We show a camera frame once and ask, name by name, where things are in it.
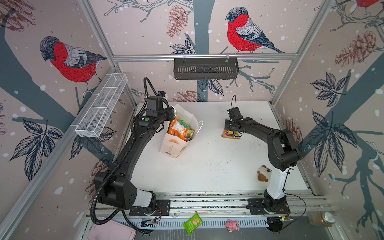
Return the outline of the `green snack packet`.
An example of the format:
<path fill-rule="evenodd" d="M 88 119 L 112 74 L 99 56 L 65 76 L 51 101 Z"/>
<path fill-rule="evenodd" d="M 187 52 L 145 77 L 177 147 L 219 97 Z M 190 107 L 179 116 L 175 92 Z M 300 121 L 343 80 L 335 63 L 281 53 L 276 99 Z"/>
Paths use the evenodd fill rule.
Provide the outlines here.
<path fill-rule="evenodd" d="M 192 232 L 198 228 L 200 225 L 202 225 L 204 221 L 201 219 L 201 217 L 198 215 L 198 213 L 195 213 L 187 222 L 183 224 L 187 234 L 189 236 L 192 235 Z"/>

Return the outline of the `pink pig toy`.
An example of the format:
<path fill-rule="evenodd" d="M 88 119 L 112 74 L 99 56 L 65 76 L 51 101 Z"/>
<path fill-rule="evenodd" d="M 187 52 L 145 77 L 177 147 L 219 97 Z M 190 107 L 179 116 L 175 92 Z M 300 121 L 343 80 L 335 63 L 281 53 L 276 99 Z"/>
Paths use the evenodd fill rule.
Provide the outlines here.
<path fill-rule="evenodd" d="M 240 230 L 240 223 L 239 221 L 227 220 L 225 227 L 227 228 L 229 233 L 233 233 L 234 231 Z"/>

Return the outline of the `aluminium rail frame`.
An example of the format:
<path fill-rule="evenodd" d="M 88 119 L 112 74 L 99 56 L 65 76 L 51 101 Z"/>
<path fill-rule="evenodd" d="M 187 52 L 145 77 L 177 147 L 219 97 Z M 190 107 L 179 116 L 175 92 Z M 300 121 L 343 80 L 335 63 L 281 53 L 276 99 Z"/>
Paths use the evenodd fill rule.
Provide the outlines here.
<path fill-rule="evenodd" d="M 256 192 L 219 192 L 204 194 L 160 193 L 158 200 L 170 200 L 171 208 L 168 216 L 130 217 L 121 213 L 114 221 L 127 225 L 129 220 L 137 228 L 143 230 L 182 230 L 183 224 L 195 213 L 204 221 L 199 227 L 223 228 L 227 220 L 239 221 L 242 228 L 268 227 L 273 222 L 286 223 L 306 216 L 312 212 L 331 212 L 332 208 L 324 196 L 315 196 L 310 190 L 288 191 L 287 202 L 290 215 L 251 215 L 247 209 L 248 199 L 262 198 Z"/>

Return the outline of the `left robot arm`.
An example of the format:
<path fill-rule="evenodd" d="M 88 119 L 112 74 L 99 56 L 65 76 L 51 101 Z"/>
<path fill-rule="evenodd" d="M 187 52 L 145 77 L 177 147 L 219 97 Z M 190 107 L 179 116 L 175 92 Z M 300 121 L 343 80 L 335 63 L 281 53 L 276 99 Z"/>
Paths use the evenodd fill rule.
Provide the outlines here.
<path fill-rule="evenodd" d="M 131 179 L 146 145 L 164 129 L 164 123 L 173 121 L 175 116 L 174 108 L 163 96 L 146 99 L 144 108 L 132 120 L 131 135 L 123 151 L 105 172 L 99 172 L 94 177 L 96 194 L 90 209 L 94 222 L 101 223 L 96 217 L 97 203 L 116 207 L 113 216 L 132 208 L 141 208 L 146 214 L 155 212 L 156 195 L 151 191 L 139 190 Z"/>

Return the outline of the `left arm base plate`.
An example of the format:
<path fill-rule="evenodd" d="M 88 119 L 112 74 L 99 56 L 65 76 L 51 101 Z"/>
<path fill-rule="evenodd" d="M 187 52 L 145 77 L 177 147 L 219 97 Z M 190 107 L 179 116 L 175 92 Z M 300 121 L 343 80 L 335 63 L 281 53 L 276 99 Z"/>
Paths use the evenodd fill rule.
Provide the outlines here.
<path fill-rule="evenodd" d="M 130 217 L 159 217 L 168 216 L 170 214 L 170 200 L 152 201 L 148 207 L 134 207 L 130 209 Z"/>

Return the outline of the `glass jar with lid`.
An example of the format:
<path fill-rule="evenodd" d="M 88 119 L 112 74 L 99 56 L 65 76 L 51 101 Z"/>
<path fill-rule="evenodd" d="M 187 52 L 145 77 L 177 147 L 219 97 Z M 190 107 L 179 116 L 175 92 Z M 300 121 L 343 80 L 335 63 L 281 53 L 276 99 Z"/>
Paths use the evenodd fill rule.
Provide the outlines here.
<path fill-rule="evenodd" d="M 335 217 L 329 212 L 313 212 L 308 215 L 309 224 L 315 227 L 331 227 Z"/>

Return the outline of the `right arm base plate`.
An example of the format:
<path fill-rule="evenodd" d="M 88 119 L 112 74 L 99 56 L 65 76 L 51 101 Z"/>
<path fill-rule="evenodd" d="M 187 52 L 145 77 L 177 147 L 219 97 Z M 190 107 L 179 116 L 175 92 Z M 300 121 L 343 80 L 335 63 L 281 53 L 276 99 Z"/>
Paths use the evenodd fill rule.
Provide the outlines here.
<path fill-rule="evenodd" d="M 247 209 L 251 215 L 290 215 L 287 197 L 273 200 L 270 197 L 248 199 Z"/>

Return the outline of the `black hanging metal shelf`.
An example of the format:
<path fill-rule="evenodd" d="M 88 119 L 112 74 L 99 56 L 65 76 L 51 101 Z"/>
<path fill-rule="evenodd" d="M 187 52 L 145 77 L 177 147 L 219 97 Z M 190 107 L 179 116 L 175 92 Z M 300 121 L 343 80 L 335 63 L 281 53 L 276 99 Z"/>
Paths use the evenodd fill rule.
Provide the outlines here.
<path fill-rule="evenodd" d="M 239 74 L 237 58 L 185 58 L 174 60 L 176 80 L 230 80 Z"/>

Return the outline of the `beige paper bag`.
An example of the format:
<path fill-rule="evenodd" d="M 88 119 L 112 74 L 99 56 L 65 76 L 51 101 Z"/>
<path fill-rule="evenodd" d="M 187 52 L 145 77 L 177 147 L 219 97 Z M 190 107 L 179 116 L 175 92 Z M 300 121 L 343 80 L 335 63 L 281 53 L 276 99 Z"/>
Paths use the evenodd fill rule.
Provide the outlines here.
<path fill-rule="evenodd" d="M 182 108 L 179 104 L 176 104 L 173 106 L 176 112 L 176 117 L 178 119 L 182 119 L 185 121 L 185 123 L 192 129 L 194 130 L 194 135 L 192 139 L 188 142 L 183 141 L 182 139 L 179 139 L 176 136 L 168 134 L 168 130 L 170 127 L 170 124 L 168 126 L 167 132 L 165 134 L 160 152 L 172 157 L 172 158 L 177 158 L 179 157 L 187 148 L 187 146 L 193 141 L 193 139 L 196 138 L 198 133 L 200 132 L 204 122 L 200 121 L 198 122 L 197 118 L 191 114 L 190 112 L 186 111 L 184 108 Z"/>

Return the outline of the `pink tray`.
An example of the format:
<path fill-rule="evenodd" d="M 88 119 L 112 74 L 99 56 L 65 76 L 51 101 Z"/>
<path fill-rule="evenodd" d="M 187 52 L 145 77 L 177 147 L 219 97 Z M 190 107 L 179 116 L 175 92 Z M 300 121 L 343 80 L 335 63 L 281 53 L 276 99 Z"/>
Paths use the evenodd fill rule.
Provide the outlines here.
<path fill-rule="evenodd" d="M 103 225 L 94 225 L 88 236 L 88 240 L 134 240 L 136 230 L 115 221 L 109 221 Z"/>

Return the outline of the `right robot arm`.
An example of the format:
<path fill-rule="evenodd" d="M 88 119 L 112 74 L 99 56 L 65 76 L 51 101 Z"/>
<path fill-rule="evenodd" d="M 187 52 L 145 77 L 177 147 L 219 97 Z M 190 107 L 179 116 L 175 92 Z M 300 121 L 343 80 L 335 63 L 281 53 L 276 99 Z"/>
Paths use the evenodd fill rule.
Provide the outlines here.
<path fill-rule="evenodd" d="M 238 107 L 228 110 L 225 130 L 250 134 L 268 145 L 268 159 L 274 167 L 269 185 L 264 193 L 264 209 L 275 213 L 287 204 L 285 185 L 292 168 L 301 159 L 300 150 L 293 133 L 260 124 L 252 118 L 244 118 Z"/>

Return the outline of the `orange Fox's candy bag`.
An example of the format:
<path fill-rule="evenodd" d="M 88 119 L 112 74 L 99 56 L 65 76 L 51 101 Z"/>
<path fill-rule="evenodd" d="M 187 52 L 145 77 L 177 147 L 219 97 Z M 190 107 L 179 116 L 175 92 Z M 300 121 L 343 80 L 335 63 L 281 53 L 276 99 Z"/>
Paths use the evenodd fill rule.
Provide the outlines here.
<path fill-rule="evenodd" d="M 226 139 L 240 139 L 242 134 L 240 134 L 237 131 L 230 131 L 230 130 L 223 130 L 223 133 L 221 135 L 222 138 Z"/>

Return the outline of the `aluminium horizontal frame bar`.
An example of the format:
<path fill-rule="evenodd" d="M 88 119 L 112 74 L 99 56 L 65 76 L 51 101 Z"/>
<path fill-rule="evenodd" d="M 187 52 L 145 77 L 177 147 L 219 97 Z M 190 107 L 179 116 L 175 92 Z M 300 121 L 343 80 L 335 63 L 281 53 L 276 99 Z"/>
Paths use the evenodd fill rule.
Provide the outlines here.
<path fill-rule="evenodd" d="M 115 55 L 116 63 L 122 62 L 168 62 L 174 59 L 211 59 L 211 58 L 237 58 L 238 60 L 277 60 L 293 61 L 298 58 L 295 53 L 257 53 L 257 54 L 197 54 L 197 55 Z"/>

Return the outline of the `brown white plush toy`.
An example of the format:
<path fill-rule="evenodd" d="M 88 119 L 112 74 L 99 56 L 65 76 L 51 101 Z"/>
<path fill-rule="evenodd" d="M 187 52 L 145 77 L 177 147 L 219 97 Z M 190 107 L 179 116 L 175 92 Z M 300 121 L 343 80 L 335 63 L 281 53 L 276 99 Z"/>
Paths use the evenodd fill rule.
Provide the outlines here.
<path fill-rule="evenodd" d="M 269 182 L 271 175 L 272 175 L 272 170 L 267 168 L 265 165 L 262 165 L 259 170 L 257 171 L 258 174 L 258 181 L 259 182 Z"/>

